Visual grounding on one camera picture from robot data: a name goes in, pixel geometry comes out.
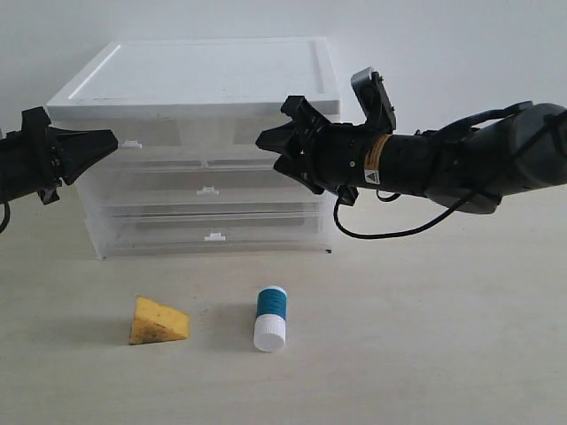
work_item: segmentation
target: table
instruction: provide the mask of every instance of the table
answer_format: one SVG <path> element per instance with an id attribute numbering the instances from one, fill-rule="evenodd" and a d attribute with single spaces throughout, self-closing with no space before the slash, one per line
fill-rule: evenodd
<path id="1" fill-rule="evenodd" d="M 99 261 L 74 189 L 12 204 L 0 235 L 0 423 L 559 424 L 567 421 L 562 189 L 422 236 L 332 254 Z M 421 224 L 421 199 L 342 212 Z M 289 293 L 288 342 L 252 347 L 255 298 Z M 191 315 L 187 341 L 127 345 L 136 295 Z"/>

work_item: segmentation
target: blue label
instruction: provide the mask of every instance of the blue label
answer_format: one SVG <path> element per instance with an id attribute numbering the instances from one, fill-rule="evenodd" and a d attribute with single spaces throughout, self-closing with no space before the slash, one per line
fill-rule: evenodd
<path id="1" fill-rule="evenodd" d="M 258 294 L 256 317 L 263 314 L 276 314 L 286 320 L 287 297 L 282 291 L 270 288 Z"/>

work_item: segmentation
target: plastic storage drawers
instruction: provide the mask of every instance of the plastic storage drawers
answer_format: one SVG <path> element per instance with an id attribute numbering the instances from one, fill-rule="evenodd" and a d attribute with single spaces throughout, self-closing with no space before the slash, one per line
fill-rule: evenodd
<path id="1" fill-rule="evenodd" d="M 120 148 L 77 182 L 99 258 L 330 248 L 331 199 L 272 170 L 255 146 L 305 95 L 333 120 L 321 38 L 117 42 L 48 103 L 54 123 L 110 128 Z"/>

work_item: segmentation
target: sponge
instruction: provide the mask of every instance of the sponge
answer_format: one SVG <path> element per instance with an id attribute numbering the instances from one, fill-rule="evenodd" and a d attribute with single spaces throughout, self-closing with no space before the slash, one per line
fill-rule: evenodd
<path id="1" fill-rule="evenodd" d="M 190 317 L 149 298 L 136 298 L 130 345 L 179 341 L 190 336 Z"/>

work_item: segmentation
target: warning label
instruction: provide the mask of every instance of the warning label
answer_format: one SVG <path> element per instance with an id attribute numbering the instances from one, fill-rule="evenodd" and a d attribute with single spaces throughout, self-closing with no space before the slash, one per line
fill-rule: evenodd
<path id="1" fill-rule="evenodd" d="M 380 155 L 390 135 L 379 136 L 364 159 L 364 180 L 370 184 L 380 184 Z"/>

